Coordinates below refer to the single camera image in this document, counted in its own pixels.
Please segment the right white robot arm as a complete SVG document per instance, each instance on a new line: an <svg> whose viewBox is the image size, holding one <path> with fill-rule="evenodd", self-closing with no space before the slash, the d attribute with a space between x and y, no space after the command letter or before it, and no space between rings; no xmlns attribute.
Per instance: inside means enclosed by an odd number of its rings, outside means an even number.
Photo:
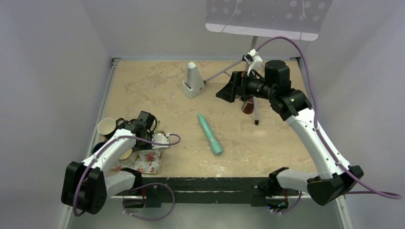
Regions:
<svg viewBox="0 0 405 229"><path fill-rule="evenodd" d="M299 137L313 160L317 173L298 172L282 167L269 174L264 187L268 195L280 194L291 188L303 191L321 206L348 193L364 175L360 166L352 166L340 154L334 161L327 147L318 136L320 125L314 120L315 111L306 95L292 88L290 68L284 61L266 62L264 75L256 70L234 71L228 83L216 95L233 103L239 96L243 100L251 97L266 99L271 108Z"/></svg>

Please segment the dark blue mug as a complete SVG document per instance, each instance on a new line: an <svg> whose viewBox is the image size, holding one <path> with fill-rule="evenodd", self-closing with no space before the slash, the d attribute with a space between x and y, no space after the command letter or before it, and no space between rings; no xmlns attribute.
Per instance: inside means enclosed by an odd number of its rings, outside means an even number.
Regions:
<svg viewBox="0 0 405 229"><path fill-rule="evenodd" d="M91 155L95 154L106 142L97 143L91 150Z"/></svg>

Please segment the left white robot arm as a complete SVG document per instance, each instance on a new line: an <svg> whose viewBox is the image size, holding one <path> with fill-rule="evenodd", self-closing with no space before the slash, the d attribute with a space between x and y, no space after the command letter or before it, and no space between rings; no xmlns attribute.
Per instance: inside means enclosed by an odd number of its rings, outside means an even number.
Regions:
<svg viewBox="0 0 405 229"><path fill-rule="evenodd" d="M157 119L141 111L136 119L105 118L97 124L104 144L82 162L71 162L65 171L61 202L72 207L76 217L98 213L106 200L122 191L137 195L142 190L140 172L124 169L107 178L106 173L136 144L151 144Z"/></svg>

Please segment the cream mug black handle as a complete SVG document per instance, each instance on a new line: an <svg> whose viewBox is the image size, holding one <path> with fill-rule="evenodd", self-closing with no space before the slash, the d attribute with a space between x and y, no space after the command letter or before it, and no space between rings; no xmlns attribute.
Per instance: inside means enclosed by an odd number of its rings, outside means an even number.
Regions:
<svg viewBox="0 0 405 229"><path fill-rule="evenodd" d="M127 150L127 151L119 158L119 160L120 160L120 161L126 160L127 158L129 158L129 157L131 156L132 152L133 152L133 149L130 148L129 150Z"/></svg>

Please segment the brown striped mug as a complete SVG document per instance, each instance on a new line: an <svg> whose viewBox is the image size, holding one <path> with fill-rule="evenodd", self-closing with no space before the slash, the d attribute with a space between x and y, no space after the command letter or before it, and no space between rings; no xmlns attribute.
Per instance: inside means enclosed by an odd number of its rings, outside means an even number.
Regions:
<svg viewBox="0 0 405 229"><path fill-rule="evenodd" d="M243 102L241 110L244 114L252 114L254 112L254 99L250 98Z"/></svg>

